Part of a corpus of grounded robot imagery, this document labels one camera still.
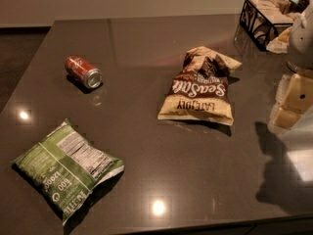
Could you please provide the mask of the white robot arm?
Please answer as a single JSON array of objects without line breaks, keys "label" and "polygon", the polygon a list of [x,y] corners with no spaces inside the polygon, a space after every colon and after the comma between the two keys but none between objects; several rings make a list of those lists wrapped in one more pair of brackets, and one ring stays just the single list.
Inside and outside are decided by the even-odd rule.
[{"label": "white robot arm", "polygon": [[288,43],[287,65],[276,94],[271,121],[291,129],[313,106],[313,0],[293,23]]}]

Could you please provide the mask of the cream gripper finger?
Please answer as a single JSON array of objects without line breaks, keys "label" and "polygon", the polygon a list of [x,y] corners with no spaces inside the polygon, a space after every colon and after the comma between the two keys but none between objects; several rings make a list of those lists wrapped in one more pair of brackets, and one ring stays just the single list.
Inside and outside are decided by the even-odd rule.
[{"label": "cream gripper finger", "polygon": [[312,106],[313,78],[301,73],[284,74],[272,109],[272,123],[283,129],[291,129]]}]

